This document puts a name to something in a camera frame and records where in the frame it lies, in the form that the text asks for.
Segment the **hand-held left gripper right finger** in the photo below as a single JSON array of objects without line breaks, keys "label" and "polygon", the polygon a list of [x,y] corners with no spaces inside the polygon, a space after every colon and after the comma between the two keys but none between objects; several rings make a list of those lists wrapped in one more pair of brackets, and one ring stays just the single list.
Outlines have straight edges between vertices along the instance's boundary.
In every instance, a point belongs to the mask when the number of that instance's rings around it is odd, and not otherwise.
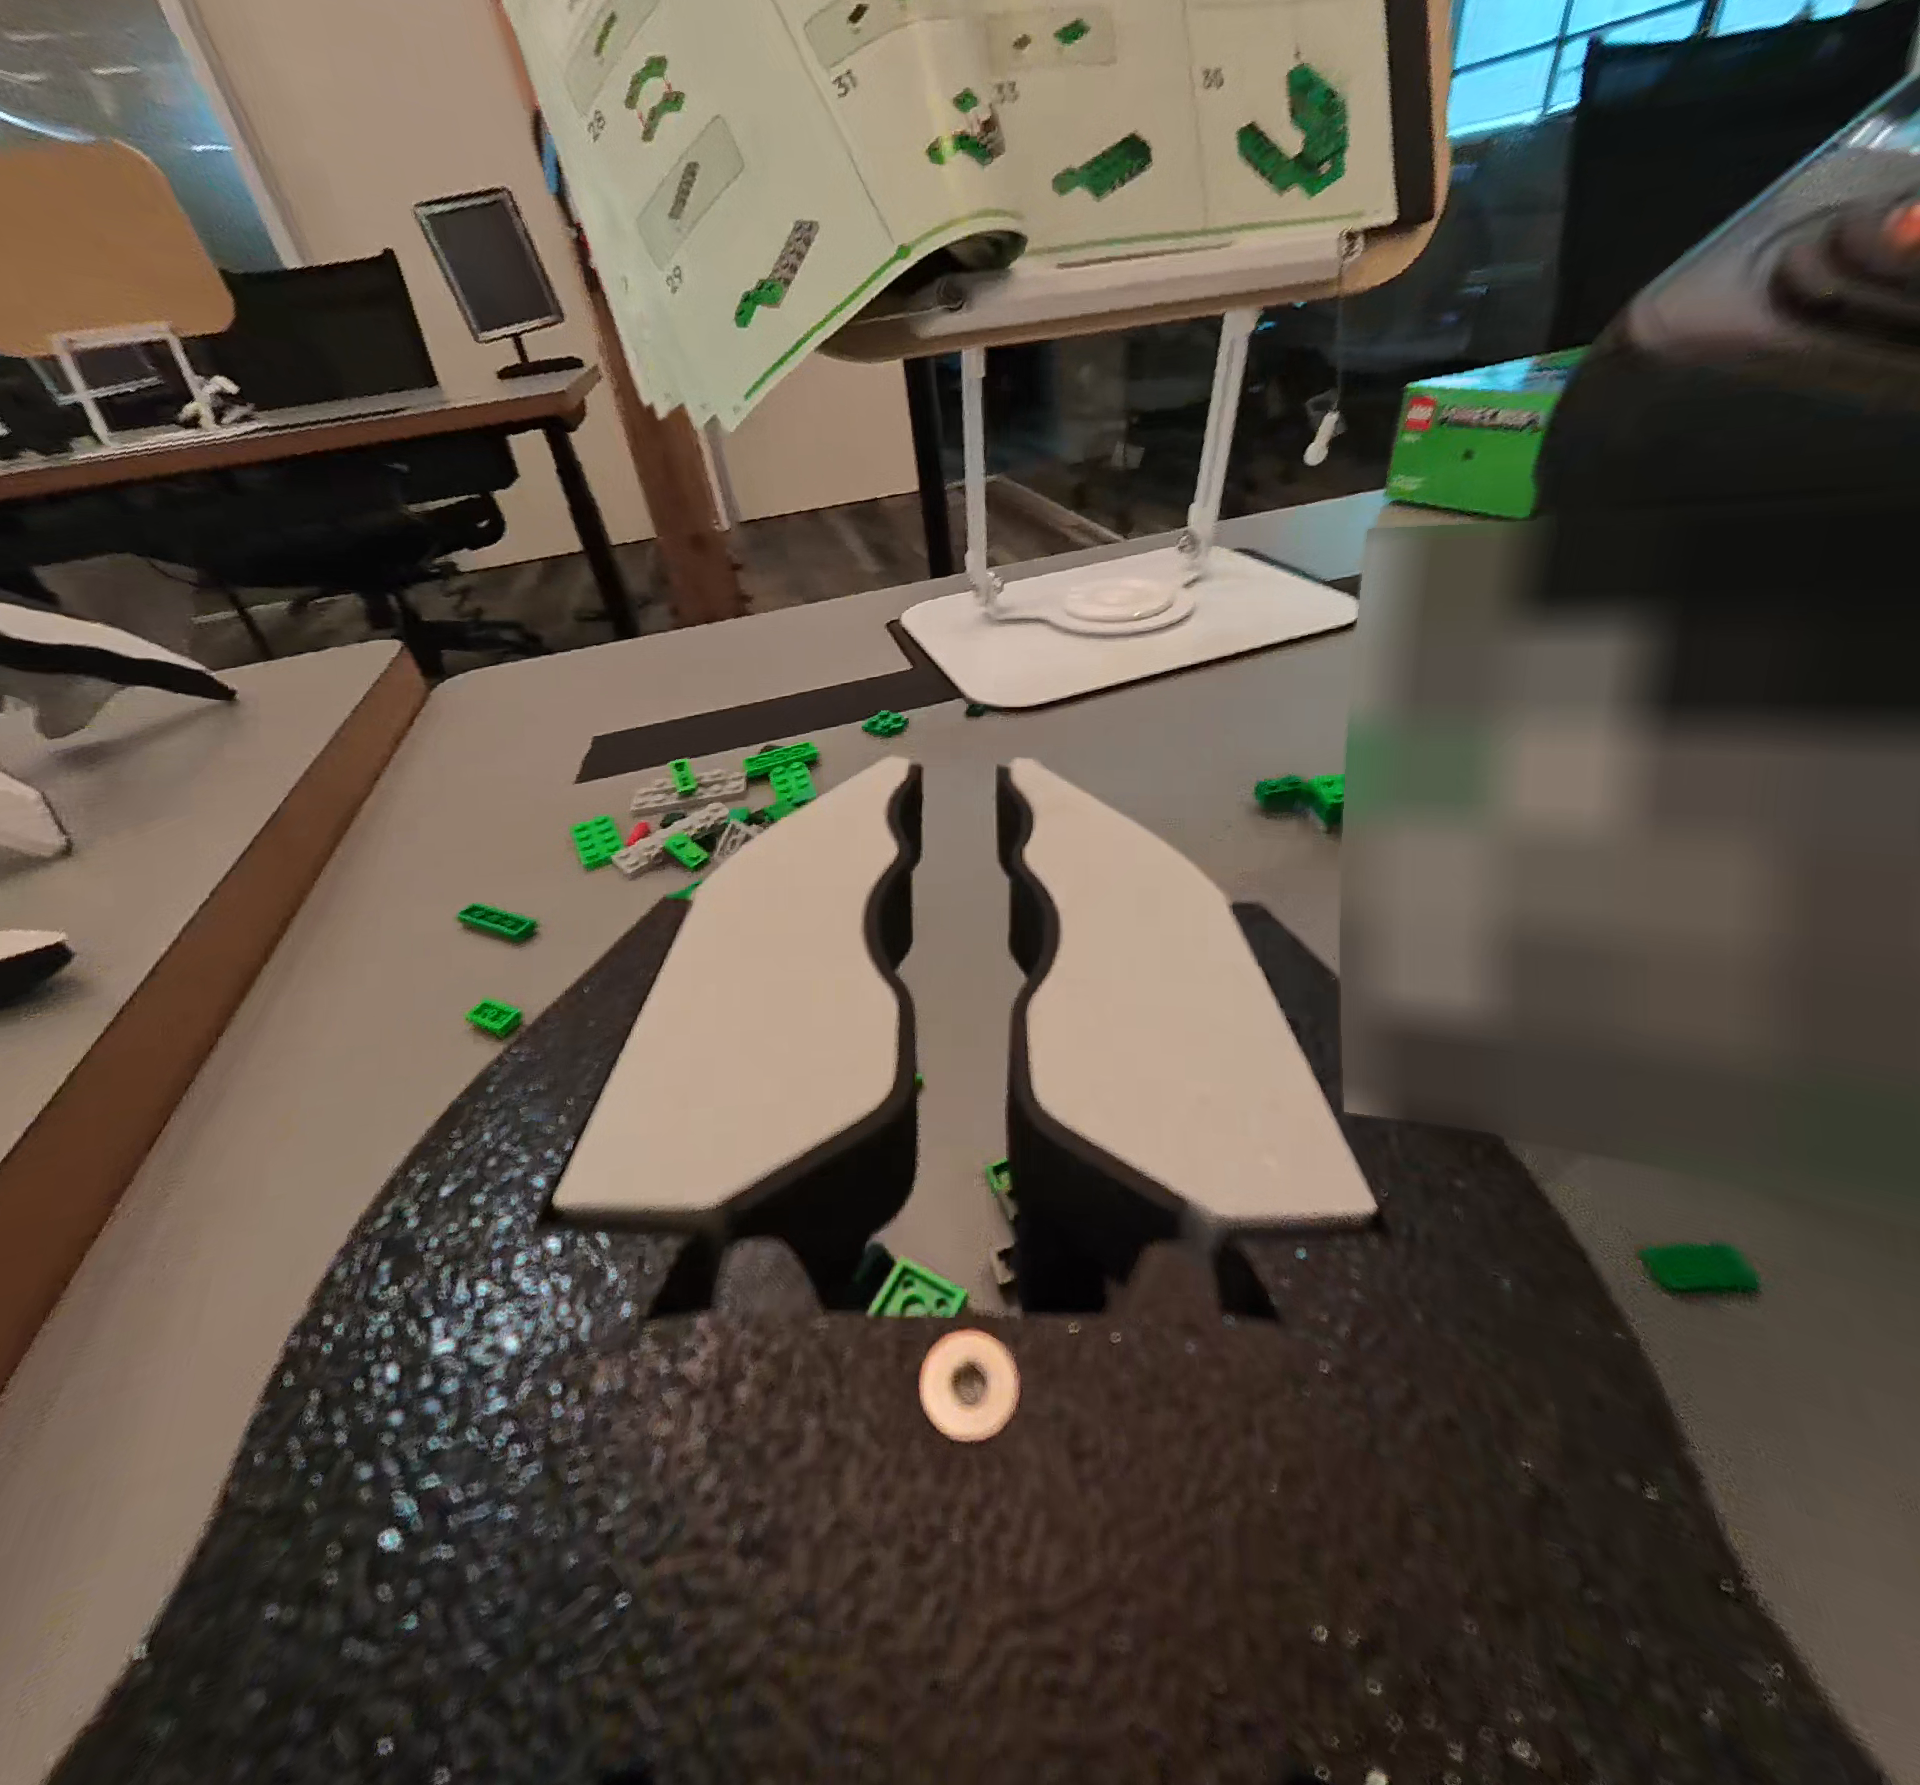
[{"label": "hand-held left gripper right finger", "polygon": [[1228,894],[1036,759],[995,769],[1020,970],[1005,1174],[1020,1312],[1101,1308],[1162,1246],[1355,1236],[1380,1201]]}]

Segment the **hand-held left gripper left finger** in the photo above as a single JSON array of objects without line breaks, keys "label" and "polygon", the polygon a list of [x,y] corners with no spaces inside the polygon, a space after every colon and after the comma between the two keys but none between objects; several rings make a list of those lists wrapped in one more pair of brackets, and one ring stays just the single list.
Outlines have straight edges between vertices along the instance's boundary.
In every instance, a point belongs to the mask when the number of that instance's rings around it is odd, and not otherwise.
[{"label": "hand-held left gripper left finger", "polygon": [[886,756],[656,910],[659,968],[552,1217],[714,1258],[773,1242],[836,1303],[917,1174],[920,857],[922,769]]}]

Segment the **pile of toy bricks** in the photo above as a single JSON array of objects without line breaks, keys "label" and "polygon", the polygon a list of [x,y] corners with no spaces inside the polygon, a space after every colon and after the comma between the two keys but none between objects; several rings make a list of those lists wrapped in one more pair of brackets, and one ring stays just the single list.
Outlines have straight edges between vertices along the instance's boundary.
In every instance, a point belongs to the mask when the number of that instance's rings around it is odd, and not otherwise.
[{"label": "pile of toy bricks", "polygon": [[723,863],[817,798],[817,765],[812,740],[765,745],[735,765],[672,760],[635,789],[626,812],[571,822],[571,857],[586,872],[663,875],[667,899],[685,903]]}]

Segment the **wooden background desk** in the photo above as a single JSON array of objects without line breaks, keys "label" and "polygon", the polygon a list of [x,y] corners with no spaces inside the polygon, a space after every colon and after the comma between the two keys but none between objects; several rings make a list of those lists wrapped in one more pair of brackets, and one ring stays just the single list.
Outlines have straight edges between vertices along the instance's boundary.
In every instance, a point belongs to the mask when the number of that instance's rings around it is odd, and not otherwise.
[{"label": "wooden background desk", "polygon": [[372,452],[456,434],[509,441],[540,433],[610,628],[618,639],[635,639],[638,613],[613,559],[601,509],[571,445],[589,397],[601,382],[600,367],[582,364],[497,380],[476,397],[419,388],[270,412],[261,423],[232,429],[131,433],[90,451],[3,465],[2,502],[12,509],[109,487]]}]

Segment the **black monitor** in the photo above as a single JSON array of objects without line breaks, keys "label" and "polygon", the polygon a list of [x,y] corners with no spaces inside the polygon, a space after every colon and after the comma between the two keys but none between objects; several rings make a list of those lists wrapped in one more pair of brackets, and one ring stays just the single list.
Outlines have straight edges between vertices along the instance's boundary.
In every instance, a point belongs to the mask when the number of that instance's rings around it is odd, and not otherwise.
[{"label": "black monitor", "polygon": [[1726,37],[1587,49],[1543,345],[1625,302],[1909,69],[1917,0]]}]

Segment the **green toy brick box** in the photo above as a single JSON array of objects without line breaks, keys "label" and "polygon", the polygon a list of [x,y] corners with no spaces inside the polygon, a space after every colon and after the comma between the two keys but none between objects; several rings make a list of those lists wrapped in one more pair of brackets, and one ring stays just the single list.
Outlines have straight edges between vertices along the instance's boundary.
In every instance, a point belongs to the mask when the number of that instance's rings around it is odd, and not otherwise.
[{"label": "green toy brick box", "polygon": [[1407,382],[1383,498],[1526,520],[1543,434],[1583,355],[1571,346]]}]

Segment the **white book stand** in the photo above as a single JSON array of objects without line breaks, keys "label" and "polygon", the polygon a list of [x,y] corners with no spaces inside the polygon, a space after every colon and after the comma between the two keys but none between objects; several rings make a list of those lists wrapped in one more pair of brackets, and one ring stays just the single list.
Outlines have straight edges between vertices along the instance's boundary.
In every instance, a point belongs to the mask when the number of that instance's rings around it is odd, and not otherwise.
[{"label": "white book stand", "polygon": [[[1217,540],[1260,313],[1395,277],[1444,203],[1450,0],[975,0],[1022,190],[1003,267],[939,262],[828,350],[914,372],[959,355],[965,582],[906,634],[967,701],[1033,710],[1325,637],[1354,600]],[[1192,500],[1174,540],[1002,578],[987,540],[992,346],[1217,317]]]}]

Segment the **smooth green flat plate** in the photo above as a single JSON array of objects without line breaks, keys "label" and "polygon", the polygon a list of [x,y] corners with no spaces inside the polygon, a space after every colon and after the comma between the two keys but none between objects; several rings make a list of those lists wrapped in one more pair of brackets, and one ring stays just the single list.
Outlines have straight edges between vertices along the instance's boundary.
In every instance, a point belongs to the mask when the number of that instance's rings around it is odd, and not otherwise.
[{"label": "smooth green flat plate", "polygon": [[1635,1258],[1644,1278],[1663,1295],[1744,1297],[1763,1288],[1760,1272],[1735,1246],[1642,1246]]}]

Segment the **adjacent wood-edged table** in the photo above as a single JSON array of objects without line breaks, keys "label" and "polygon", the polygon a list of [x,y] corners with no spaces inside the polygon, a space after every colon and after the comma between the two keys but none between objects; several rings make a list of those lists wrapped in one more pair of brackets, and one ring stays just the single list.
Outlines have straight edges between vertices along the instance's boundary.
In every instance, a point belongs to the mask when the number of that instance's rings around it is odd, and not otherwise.
[{"label": "adjacent wood-edged table", "polygon": [[396,643],[224,678],[232,702],[131,690],[61,742],[3,721],[70,838],[3,854],[3,928],[70,948],[3,1006],[3,1384],[427,698]]}]

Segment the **brick building instruction booklet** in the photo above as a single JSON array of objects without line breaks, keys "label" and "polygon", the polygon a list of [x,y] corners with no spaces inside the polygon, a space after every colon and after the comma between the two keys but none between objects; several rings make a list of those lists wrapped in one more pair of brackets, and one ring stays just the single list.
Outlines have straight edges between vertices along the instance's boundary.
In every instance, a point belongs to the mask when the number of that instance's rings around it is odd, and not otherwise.
[{"label": "brick building instruction booklet", "polygon": [[1434,217],[1428,0],[499,0],[635,391],[1327,279]]}]

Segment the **black office chair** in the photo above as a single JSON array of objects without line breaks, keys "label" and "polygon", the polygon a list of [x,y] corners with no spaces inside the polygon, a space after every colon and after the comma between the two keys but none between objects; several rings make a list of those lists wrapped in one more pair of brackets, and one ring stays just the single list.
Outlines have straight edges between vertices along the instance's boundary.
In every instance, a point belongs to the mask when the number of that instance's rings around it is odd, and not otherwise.
[{"label": "black office chair", "polygon": [[[208,361],[257,418],[440,382],[391,250],[224,281],[233,325],[206,343]],[[224,590],[357,599],[430,677],[447,650],[534,659],[546,647],[518,620],[435,620],[411,600],[446,580],[458,554],[505,539],[497,496],[515,479],[509,441],[481,430],[222,470],[209,482],[219,515],[203,576]]]}]

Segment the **framed tablet on stand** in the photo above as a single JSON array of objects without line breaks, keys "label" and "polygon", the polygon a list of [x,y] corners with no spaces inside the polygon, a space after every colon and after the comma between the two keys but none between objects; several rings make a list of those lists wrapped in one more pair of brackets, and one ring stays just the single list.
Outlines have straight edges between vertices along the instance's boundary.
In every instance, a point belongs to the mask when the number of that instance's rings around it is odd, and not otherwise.
[{"label": "framed tablet on stand", "polygon": [[501,380],[583,371],[578,356],[534,358],[525,350],[525,336],[560,327],[563,308],[512,189],[426,198],[411,215],[470,336],[512,346],[512,362],[496,371]]}]

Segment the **clear acrylic stand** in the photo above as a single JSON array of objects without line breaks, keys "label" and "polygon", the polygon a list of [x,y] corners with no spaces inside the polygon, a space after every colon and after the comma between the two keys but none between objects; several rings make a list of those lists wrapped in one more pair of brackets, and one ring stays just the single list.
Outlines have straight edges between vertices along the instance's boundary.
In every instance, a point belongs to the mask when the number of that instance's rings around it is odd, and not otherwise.
[{"label": "clear acrylic stand", "polygon": [[75,410],[84,437],[104,451],[191,430],[182,416],[196,395],[194,364],[164,327],[59,334],[41,371],[59,407]]}]

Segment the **wooden divider panel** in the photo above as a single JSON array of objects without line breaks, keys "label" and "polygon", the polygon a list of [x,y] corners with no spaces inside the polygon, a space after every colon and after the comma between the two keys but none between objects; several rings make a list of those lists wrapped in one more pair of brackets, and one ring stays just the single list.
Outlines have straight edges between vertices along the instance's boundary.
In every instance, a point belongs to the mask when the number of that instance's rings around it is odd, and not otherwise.
[{"label": "wooden divider panel", "polygon": [[125,328],[226,332],[233,300],[164,173],[118,140],[2,152],[2,353]]}]

